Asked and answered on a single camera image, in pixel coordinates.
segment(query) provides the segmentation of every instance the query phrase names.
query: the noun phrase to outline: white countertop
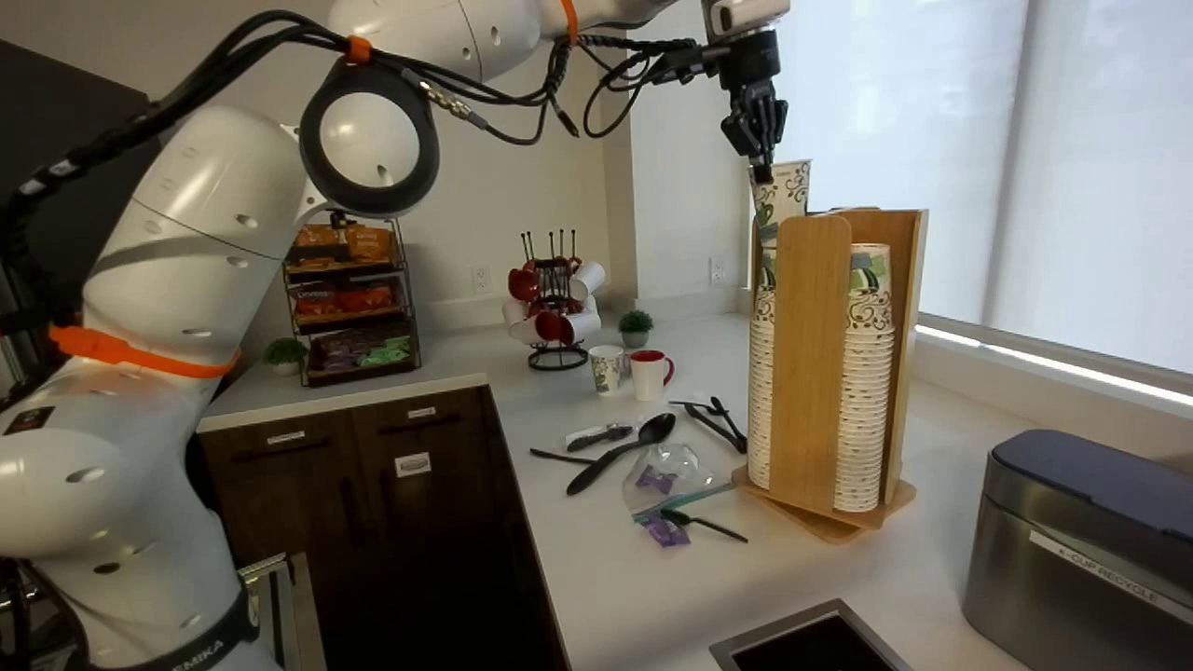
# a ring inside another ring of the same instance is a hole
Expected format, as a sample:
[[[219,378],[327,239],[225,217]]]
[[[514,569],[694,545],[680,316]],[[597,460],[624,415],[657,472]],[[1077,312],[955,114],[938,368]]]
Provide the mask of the white countertop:
[[[653,347],[680,363],[670,396],[716,393],[747,429],[744,316],[659,324]],[[964,584],[984,453],[1027,420],[914,384],[904,478],[916,498],[885,529],[829,539],[752,488],[735,488],[687,512],[747,534],[749,545],[694,529],[687,547],[657,547],[624,504],[634,460],[616,463],[588,491],[562,494],[577,468],[530,460],[530,447],[562,447],[567,431],[603,420],[643,420],[664,411],[664,400],[597,400],[588,368],[530,371],[526,353],[498,327],[433,339],[419,371],[335,388],[299,388],[295,378],[259,364],[211,406],[201,431],[489,384],[577,671],[716,671],[713,640],[823,601],[848,601],[909,666],[1017,666],[964,619]],[[725,468],[740,466],[740,453],[694,420],[680,420],[670,441]]]

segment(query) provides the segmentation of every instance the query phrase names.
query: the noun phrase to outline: mug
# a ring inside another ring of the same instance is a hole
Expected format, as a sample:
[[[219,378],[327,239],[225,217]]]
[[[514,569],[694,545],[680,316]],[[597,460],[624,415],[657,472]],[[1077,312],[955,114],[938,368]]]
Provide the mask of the mug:
[[[675,378],[675,363],[664,352],[631,352],[627,358],[631,358],[634,396],[643,403],[657,400]]]
[[[588,363],[597,396],[613,396],[624,388],[624,347],[593,347]]]

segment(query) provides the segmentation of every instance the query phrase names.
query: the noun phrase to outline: window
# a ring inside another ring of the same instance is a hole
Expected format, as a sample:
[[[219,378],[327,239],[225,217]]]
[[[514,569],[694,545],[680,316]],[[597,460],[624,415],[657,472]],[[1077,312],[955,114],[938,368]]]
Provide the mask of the window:
[[[797,0],[781,161],[928,207],[925,321],[1193,393],[1193,2]]]

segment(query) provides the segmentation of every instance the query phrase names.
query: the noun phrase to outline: kitchen sink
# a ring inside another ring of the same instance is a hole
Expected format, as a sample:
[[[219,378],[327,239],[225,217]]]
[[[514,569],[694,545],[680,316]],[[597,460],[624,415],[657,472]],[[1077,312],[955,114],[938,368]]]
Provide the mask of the kitchen sink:
[[[775,619],[708,650],[725,671],[786,671],[843,666],[889,671],[908,666],[895,650],[874,635],[848,601]]]

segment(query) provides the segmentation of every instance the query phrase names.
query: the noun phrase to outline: dark wood cabinet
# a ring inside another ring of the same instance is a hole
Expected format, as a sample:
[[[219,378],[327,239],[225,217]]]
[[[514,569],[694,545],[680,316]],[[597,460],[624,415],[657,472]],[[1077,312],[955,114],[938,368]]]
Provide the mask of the dark wood cabinet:
[[[311,557],[327,666],[567,666],[489,388],[199,444],[237,559]]]

